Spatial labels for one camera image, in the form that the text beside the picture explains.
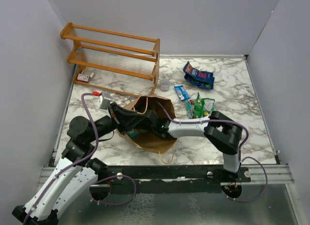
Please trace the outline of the small blue snack packet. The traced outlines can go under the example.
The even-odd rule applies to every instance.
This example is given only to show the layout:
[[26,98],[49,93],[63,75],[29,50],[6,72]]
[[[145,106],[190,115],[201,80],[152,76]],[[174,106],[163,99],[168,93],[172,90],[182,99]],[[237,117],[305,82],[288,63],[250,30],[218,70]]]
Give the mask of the small blue snack packet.
[[190,99],[187,91],[184,89],[182,85],[174,86],[174,89],[181,101],[186,101]]

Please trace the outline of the blue red chips bag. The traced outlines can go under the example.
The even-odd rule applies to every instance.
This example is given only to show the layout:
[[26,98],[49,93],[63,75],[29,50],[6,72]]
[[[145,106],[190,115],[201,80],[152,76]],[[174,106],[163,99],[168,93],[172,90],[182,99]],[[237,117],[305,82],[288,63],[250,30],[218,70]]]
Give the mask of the blue red chips bag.
[[198,70],[194,68],[189,62],[187,62],[183,67],[183,72],[186,75],[191,76],[193,79],[205,83],[213,83],[215,79],[212,72]]

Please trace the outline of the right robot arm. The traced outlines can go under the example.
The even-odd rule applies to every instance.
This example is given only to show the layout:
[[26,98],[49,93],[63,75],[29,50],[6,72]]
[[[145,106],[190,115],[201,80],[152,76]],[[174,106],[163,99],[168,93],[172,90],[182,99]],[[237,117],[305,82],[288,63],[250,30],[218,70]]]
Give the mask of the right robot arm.
[[154,112],[149,112],[139,126],[163,140],[180,137],[207,138],[223,154],[223,178],[228,182],[239,178],[239,142],[243,129],[224,114],[212,112],[209,117],[190,121],[159,118]]

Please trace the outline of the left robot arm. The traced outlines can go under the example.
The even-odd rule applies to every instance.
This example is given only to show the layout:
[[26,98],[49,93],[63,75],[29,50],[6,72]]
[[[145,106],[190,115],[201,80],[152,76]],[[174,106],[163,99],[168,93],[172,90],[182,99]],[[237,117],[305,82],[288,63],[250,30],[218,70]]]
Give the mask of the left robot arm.
[[56,225],[60,217],[86,188],[94,183],[103,183],[114,178],[127,179],[136,187],[136,182],[124,174],[109,175],[108,167],[93,154],[99,138],[118,130],[120,133],[142,128],[156,120],[156,115],[147,109],[144,113],[126,110],[116,103],[108,108],[109,115],[96,121],[90,112],[88,117],[77,116],[70,122],[69,142],[54,171],[36,195],[25,205],[16,206],[12,215],[24,225]]

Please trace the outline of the brown paper bag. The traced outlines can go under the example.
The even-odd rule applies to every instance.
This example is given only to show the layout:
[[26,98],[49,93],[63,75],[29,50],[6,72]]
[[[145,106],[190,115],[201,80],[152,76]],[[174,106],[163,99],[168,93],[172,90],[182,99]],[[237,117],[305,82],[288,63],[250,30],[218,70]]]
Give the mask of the brown paper bag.
[[[125,105],[124,109],[137,112],[140,115],[146,115],[146,110],[150,109],[163,121],[170,121],[168,115],[172,119],[176,117],[172,101],[160,96],[140,96]],[[121,134],[120,132],[118,134],[136,148],[157,153],[164,164],[170,164],[174,159],[175,138],[160,138],[153,133],[150,127],[135,128],[129,134]]]

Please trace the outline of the blue green chips bag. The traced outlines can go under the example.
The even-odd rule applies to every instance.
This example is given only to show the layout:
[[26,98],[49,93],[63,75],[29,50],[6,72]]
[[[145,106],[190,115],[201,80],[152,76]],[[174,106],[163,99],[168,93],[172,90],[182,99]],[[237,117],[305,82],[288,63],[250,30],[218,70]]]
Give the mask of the blue green chips bag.
[[211,82],[199,81],[199,80],[194,79],[190,75],[184,75],[184,79],[187,82],[189,82],[190,84],[192,84],[198,88],[208,89],[208,90],[213,90],[213,88],[214,88],[214,80],[215,80],[214,77],[212,77]]

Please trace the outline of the red white snack packets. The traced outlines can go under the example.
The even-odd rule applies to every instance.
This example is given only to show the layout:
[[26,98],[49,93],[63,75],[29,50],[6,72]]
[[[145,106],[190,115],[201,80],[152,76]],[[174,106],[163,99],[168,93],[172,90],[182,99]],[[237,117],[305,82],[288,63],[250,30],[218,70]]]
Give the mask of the red white snack packets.
[[188,114],[188,117],[190,119],[194,119],[193,118],[193,105],[194,105],[194,100],[187,100],[186,101],[186,111],[187,111],[187,114]]

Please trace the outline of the green snack packet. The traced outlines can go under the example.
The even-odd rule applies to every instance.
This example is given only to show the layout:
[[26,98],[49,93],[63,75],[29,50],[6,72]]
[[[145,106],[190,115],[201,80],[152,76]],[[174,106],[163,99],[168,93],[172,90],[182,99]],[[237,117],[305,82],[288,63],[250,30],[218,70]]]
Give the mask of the green snack packet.
[[197,93],[193,105],[193,118],[208,117],[214,110],[214,103],[215,100],[213,98],[202,98],[200,93]]

